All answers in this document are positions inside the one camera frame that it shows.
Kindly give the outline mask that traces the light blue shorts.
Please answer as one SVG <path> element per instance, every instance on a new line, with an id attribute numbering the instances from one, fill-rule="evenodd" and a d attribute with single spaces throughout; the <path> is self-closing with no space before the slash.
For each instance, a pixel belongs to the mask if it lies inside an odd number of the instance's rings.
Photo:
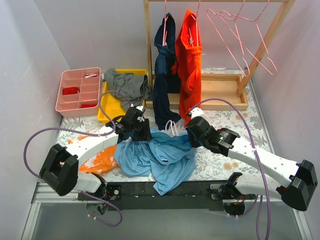
<path id="1" fill-rule="evenodd" d="M 152 140 L 124 140 L 117 144 L 115 160 L 128 177 L 153 175 L 155 191 L 163 196 L 186 182 L 196 168 L 197 150 L 186 131 L 169 135 L 152 128 Z"/>

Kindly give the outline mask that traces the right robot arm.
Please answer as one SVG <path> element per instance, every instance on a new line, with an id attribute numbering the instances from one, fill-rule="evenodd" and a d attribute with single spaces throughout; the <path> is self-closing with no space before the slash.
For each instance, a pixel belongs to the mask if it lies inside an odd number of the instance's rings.
<path id="1" fill-rule="evenodd" d="M 227 182 L 214 191 L 222 199 L 237 199 L 243 195 L 265 195 L 281 199 L 289 207 L 306 211 L 318 185 L 312 162 L 296 162 L 279 157 L 262 148 L 252 148 L 238 133 L 221 128 L 216 130 L 203 117 L 193 118 L 186 127 L 191 146 L 204 147 L 263 170 L 264 176 L 231 174 Z"/>

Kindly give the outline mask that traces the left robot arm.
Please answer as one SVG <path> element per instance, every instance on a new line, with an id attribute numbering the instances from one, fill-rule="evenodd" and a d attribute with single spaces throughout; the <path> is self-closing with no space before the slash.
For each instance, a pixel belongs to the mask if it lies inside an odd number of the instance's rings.
<path id="1" fill-rule="evenodd" d="M 142 105 L 132 106 L 120 121 L 107 123 L 92 136 L 66 146 L 55 144 L 42 165 L 40 178 L 59 196 L 84 191 L 95 200 L 103 199 L 107 194 L 107 182 L 96 173 L 80 172 L 79 167 L 124 140 L 151 140 L 150 122 L 144 117 L 145 111 Z"/>

